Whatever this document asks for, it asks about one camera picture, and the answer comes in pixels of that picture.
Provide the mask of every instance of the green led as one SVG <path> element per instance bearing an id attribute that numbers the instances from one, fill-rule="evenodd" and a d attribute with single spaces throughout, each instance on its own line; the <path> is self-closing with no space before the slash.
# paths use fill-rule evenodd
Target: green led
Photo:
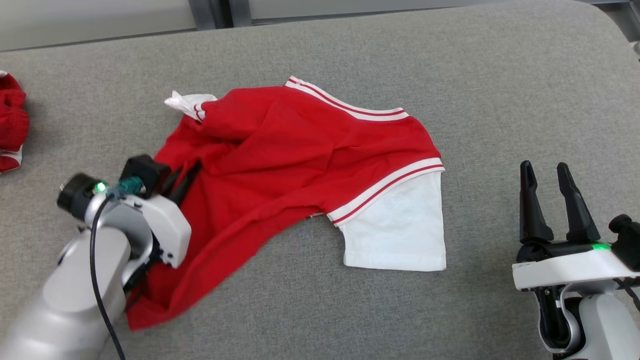
<path id="1" fill-rule="evenodd" d="M 107 184 L 105 184 L 105 183 L 97 183 L 94 188 L 95 188 L 96 192 L 100 193 L 100 192 L 103 192 L 104 190 L 107 190 Z"/>
<path id="2" fill-rule="evenodd" d="M 611 246 L 609 244 L 597 243 L 593 244 L 593 250 L 611 250 Z"/>

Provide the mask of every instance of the white fabric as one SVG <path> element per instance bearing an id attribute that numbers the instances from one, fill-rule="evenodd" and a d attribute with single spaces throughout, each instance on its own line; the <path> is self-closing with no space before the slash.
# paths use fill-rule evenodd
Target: white fabric
<path id="1" fill-rule="evenodd" d="M 327 214 L 327 216 L 335 226 L 340 226 L 343 223 L 350 221 L 355 215 L 364 211 L 378 197 L 384 196 L 395 186 L 398 186 L 414 177 L 434 171 L 444 171 L 440 158 L 416 161 L 415 163 L 409 164 L 385 176 L 375 185 L 366 189 L 363 193 L 349 201 L 347 204 L 333 210 Z"/>
<path id="2" fill-rule="evenodd" d="M 339 226 L 344 264 L 360 268 L 439 271 L 447 266 L 440 174 L 409 179 Z"/>
<path id="3" fill-rule="evenodd" d="M 180 95 L 174 91 L 171 93 L 171 97 L 164 101 L 164 103 L 172 109 L 183 112 L 195 120 L 202 122 L 205 112 L 202 109 L 202 103 L 207 101 L 218 100 L 217 97 L 211 94 L 192 94 L 192 95 Z"/>

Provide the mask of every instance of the clothing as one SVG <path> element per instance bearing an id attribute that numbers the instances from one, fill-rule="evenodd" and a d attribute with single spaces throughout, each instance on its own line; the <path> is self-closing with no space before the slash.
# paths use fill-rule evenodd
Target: clothing
<path id="1" fill-rule="evenodd" d="M 22 144 L 29 131 L 29 116 L 22 109 L 26 94 L 6 71 L 0 71 L 0 174 L 22 163 Z"/>
<path id="2" fill-rule="evenodd" d="M 313 84 L 245 88 L 217 100 L 174 93 L 185 113 L 156 160 L 200 161 L 181 210 L 192 233 L 178 269 L 158 265 L 128 313 L 132 329 L 185 311 L 270 237 L 318 212 L 344 233 L 344 263 L 445 268 L 440 153 L 403 109 L 348 105 Z"/>

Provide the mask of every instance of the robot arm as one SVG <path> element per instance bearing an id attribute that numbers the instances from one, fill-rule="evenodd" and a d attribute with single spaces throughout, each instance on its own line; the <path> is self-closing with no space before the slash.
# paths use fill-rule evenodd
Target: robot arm
<path id="1" fill-rule="evenodd" d="M 107 321 L 124 312 L 125 292 L 144 278 L 151 265 L 160 262 L 177 268 L 184 260 L 191 228 L 179 204 L 198 170 L 196 165 L 174 186 L 178 173 L 169 176 L 165 165 L 137 156 L 129 159 L 120 178 L 123 182 L 113 188 L 84 174 L 61 188 L 58 206 L 87 226 L 94 223 L 108 194 L 118 194 L 107 200 L 93 229 L 95 275 Z M 121 186 L 133 178 L 141 186 L 133 191 Z M 109 332 L 93 292 L 91 233 L 83 229 L 65 247 L 58 267 L 0 345 L 0 360 L 98 358 Z"/>
<path id="2" fill-rule="evenodd" d="M 622 360 L 640 357 L 640 331 L 614 290 L 640 279 L 640 224 L 626 215 L 609 225 L 619 233 L 602 243 L 589 209 L 566 164 L 557 167 L 569 232 L 552 242 L 529 161 L 520 165 L 520 242 L 512 266 L 518 290 L 535 294 L 540 307 L 538 332 L 554 359 Z M 570 293 L 581 297 L 570 297 Z"/>

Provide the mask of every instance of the gray table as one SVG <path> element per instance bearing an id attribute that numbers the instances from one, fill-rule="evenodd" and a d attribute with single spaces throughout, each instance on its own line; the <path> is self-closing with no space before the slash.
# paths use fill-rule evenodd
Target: gray table
<path id="1" fill-rule="evenodd" d="M 24 165 L 0 176 L 0 336 L 54 268 L 75 222 L 58 184 L 114 180 L 179 121 L 177 90 L 218 97 L 290 76 L 364 108 L 404 107 L 442 152 L 448 268 L 342 264 L 325 218 L 274 237 L 174 321 L 117 330 L 130 359 L 543 359 L 536 303 L 514 289 L 518 165 L 567 229 L 565 161 L 605 239 L 640 219 L 640 65 L 598 9 L 567 1 L 396 13 L 0 54 L 28 93 Z M 114 359 L 109 344 L 103 359 Z"/>

